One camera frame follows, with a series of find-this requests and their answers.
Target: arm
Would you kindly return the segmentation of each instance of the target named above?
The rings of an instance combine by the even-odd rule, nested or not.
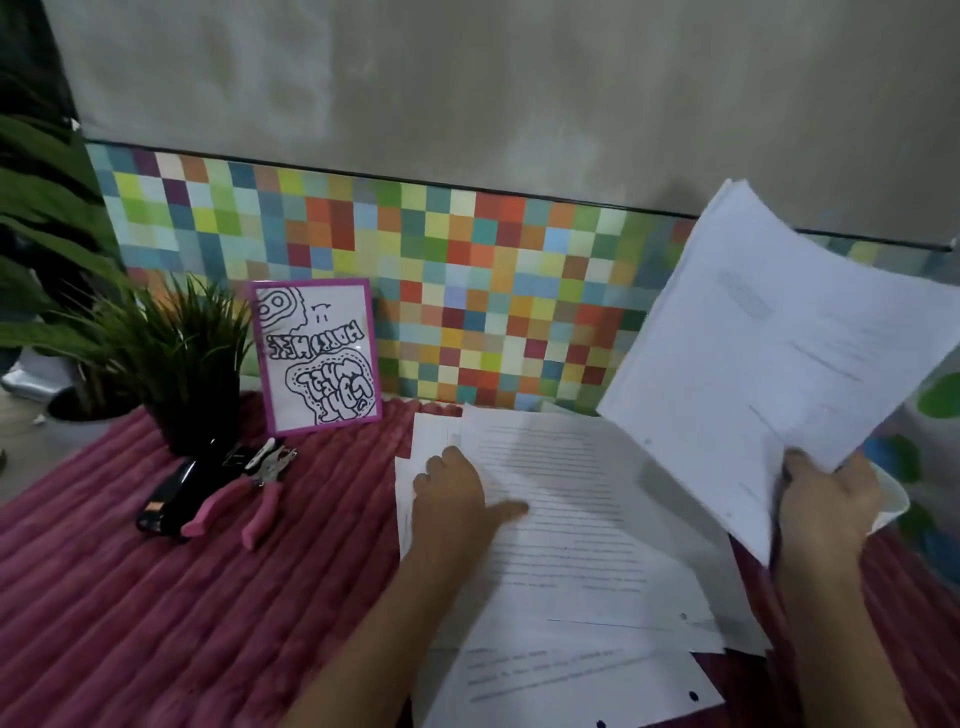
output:
[[[515,501],[487,507],[476,470],[456,448],[414,479],[413,544],[393,582],[340,652],[303,692],[284,728],[396,724],[417,668],[460,587]]]
[[[790,451],[780,505],[777,580],[797,653],[805,723],[906,728],[913,718],[870,620],[859,557],[879,512],[870,463],[856,453],[834,475]]]

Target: purple picture frame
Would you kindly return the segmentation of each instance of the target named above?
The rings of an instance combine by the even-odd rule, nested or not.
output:
[[[352,286],[363,287],[364,298],[367,303],[367,338],[370,339],[370,366],[373,374],[373,390],[376,395],[376,408],[373,414],[367,417],[359,417],[356,420],[344,420],[324,425],[309,425],[307,427],[296,427],[294,429],[277,431],[276,420],[274,419],[274,400],[270,392],[270,377],[267,375],[266,341],[263,336],[263,328],[260,325],[260,318],[256,315],[256,306],[259,303],[256,292],[261,288],[312,288],[314,286],[336,286],[341,288]],[[254,280],[251,281],[249,285],[249,303],[253,321],[253,342],[256,347],[256,360],[260,365],[260,382],[263,385],[264,409],[267,413],[267,431],[270,435],[274,437],[302,435],[321,429],[361,425],[383,419],[383,395],[382,392],[380,392],[380,368],[377,364],[376,357],[376,336],[373,333],[373,296],[368,279]]]

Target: hand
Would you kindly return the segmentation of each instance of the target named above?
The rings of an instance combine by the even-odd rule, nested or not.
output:
[[[791,449],[783,466],[792,481],[780,502],[780,573],[859,583],[860,551],[881,501],[870,461],[855,452],[831,475]]]
[[[488,506],[480,476],[457,448],[426,461],[414,478],[413,543],[410,554],[458,579],[466,579],[504,523],[530,507],[518,500]]]

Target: pink handle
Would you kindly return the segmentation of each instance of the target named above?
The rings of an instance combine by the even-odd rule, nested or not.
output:
[[[233,503],[249,493],[252,487],[253,478],[249,475],[241,475],[236,480],[231,480],[204,501],[197,515],[193,517],[193,521],[185,523],[180,528],[180,535],[188,539],[203,536],[206,533],[206,527],[216,521]]]
[[[260,507],[256,509],[253,518],[244,526],[240,533],[240,542],[247,551],[253,551],[256,548],[256,542],[274,524],[276,517],[276,507],[280,503],[280,493],[283,486],[278,480],[271,480],[263,485],[263,499],[260,501]]]

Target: concrete wall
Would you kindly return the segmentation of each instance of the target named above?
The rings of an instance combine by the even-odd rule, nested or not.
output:
[[[90,138],[960,231],[955,0],[46,0]]]

